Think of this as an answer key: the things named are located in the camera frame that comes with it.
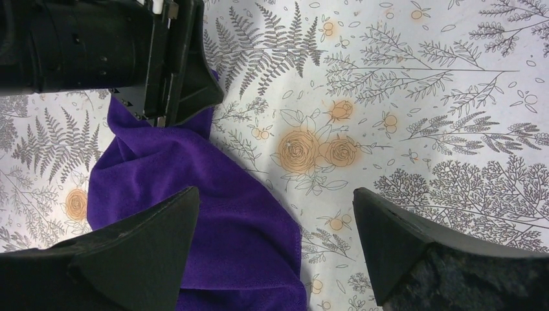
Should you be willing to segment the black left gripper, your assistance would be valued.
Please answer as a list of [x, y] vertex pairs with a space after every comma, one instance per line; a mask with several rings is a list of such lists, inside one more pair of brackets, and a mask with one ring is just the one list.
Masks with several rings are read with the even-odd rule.
[[204, 9], [202, 1], [2, 1], [1, 94], [106, 89], [138, 119], [164, 114], [166, 127], [180, 125], [224, 98], [205, 56]]

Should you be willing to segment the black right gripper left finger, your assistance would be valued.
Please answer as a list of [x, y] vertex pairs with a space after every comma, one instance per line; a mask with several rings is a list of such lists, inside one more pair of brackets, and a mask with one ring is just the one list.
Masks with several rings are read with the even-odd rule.
[[199, 214], [194, 187], [47, 249], [1, 255], [2, 310], [174, 310]]

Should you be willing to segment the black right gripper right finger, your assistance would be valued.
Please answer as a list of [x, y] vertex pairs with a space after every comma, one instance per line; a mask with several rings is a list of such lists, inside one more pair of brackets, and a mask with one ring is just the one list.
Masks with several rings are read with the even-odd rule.
[[548, 255], [486, 242], [358, 188], [353, 211], [384, 310], [547, 310]]

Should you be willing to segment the purple towel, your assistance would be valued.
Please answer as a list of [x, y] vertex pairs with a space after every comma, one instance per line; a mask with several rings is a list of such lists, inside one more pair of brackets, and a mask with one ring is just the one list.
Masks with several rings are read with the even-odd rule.
[[298, 224], [210, 142], [212, 115], [156, 128], [112, 99], [114, 139], [91, 171], [87, 221], [100, 229], [195, 186], [201, 204], [176, 308], [305, 310]]

